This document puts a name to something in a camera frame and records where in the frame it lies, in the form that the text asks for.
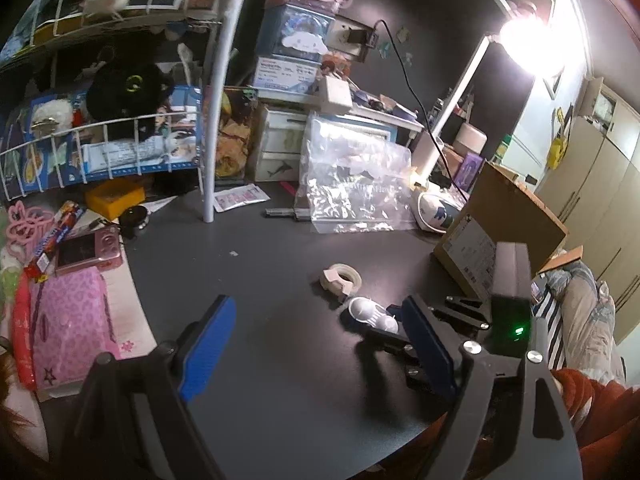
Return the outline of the blue cartoon storage box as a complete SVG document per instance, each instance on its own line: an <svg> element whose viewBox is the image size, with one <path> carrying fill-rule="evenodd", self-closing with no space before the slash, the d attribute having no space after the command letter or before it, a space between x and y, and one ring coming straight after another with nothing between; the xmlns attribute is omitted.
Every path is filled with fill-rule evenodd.
<svg viewBox="0 0 640 480"><path fill-rule="evenodd" d="M255 52L319 64L329 52L326 37L333 23L333 16L301 6L274 6L264 11Z"/></svg>

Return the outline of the brown cardboard box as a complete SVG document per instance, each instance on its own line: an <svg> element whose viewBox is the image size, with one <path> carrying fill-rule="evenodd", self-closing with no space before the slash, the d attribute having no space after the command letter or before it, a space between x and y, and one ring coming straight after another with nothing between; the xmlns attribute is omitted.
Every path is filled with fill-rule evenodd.
<svg viewBox="0 0 640 480"><path fill-rule="evenodd" d="M480 170L457 219L434 249L435 258L466 296L487 299L499 242L527 246L533 273L564 245L568 229L525 185L494 165Z"/></svg>

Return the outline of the white tape roll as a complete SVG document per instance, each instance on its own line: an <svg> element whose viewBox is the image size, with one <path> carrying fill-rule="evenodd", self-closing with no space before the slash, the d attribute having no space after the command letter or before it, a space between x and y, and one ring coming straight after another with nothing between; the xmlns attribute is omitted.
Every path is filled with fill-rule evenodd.
<svg viewBox="0 0 640 480"><path fill-rule="evenodd" d="M362 286L360 274L345 263L334 263L319 278L321 287L337 298L355 295Z"/></svg>

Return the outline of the white toilet paper roll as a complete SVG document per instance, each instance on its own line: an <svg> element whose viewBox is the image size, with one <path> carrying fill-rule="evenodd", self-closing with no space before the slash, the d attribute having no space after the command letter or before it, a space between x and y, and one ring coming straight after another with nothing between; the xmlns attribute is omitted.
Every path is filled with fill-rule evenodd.
<svg viewBox="0 0 640 480"><path fill-rule="evenodd" d="M468 122L464 122L460 126L460 129L454 138L452 147L454 148L454 151L461 156L465 156L469 153L480 155L482 154L486 142L487 136L483 131L475 128Z"/></svg>

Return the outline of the black plush cat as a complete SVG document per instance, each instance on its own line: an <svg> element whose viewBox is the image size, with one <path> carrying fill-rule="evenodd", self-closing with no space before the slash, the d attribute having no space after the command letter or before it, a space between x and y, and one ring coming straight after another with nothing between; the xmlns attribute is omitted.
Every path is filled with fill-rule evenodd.
<svg viewBox="0 0 640 480"><path fill-rule="evenodd" d="M140 142L155 134L155 114L174 91L175 81L155 63L131 56L114 58L98 69L86 93L94 122L110 122L110 140Z"/></svg>

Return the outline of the white desk lamp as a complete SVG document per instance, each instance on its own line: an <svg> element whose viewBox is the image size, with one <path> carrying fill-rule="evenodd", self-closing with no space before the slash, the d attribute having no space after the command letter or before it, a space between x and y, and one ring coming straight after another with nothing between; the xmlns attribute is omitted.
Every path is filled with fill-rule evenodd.
<svg viewBox="0 0 640 480"><path fill-rule="evenodd" d="M454 106L467 94L474 96L471 126L486 136L480 154L490 159L506 136L513 132L534 79L553 66L551 24L532 14L507 20L500 30L480 38L469 62L454 85L435 121L416 140L412 168L424 182L433 170L434 140L449 139Z"/></svg>

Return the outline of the clear plastic zip bag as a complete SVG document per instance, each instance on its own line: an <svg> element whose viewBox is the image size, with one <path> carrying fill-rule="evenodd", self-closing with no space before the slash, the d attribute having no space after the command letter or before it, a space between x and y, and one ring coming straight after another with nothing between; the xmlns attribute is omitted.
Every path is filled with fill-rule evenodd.
<svg viewBox="0 0 640 480"><path fill-rule="evenodd" d="M321 234L411 230L410 162L408 148L312 113L294 209Z"/></svg>

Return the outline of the pink leopard pouch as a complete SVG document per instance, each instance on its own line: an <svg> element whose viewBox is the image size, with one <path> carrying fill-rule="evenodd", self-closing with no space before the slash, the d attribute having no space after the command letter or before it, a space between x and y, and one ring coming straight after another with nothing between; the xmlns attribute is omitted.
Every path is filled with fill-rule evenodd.
<svg viewBox="0 0 640 480"><path fill-rule="evenodd" d="M101 353L120 357L100 271L85 268L30 285L37 389L82 382Z"/></svg>

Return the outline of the beige wardrobe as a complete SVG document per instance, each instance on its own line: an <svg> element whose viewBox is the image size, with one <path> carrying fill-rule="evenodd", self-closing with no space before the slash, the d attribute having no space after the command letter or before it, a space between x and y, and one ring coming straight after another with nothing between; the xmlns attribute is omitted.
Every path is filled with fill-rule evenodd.
<svg viewBox="0 0 640 480"><path fill-rule="evenodd" d="M616 342L639 325L639 113L604 83L587 78L559 166L537 196L567 228L565 249L606 281Z"/></svg>

